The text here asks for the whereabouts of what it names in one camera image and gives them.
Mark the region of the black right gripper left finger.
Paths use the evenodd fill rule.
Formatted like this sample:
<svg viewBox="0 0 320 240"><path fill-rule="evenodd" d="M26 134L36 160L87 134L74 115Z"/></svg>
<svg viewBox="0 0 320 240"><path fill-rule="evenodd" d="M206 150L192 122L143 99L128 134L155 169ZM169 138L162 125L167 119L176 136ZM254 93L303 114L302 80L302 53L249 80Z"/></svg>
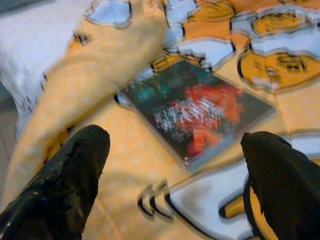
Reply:
<svg viewBox="0 0 320 240"><path fill-rule="evenodd" d="M110 145L98 125L78 130L0 214L0 238L82 239Z"/></svg>

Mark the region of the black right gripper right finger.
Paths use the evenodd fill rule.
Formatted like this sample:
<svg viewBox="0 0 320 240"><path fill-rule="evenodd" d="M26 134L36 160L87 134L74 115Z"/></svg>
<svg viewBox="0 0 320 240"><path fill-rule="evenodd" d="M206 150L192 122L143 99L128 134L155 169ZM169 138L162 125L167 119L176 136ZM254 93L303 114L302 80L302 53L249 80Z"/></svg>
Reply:
<svg viewBox="0 0 320 240"><path fill-rule="evenodd" d="M320 238L320 167L280 136L245 133L241 147L260 213L280 240Z"/></svg>

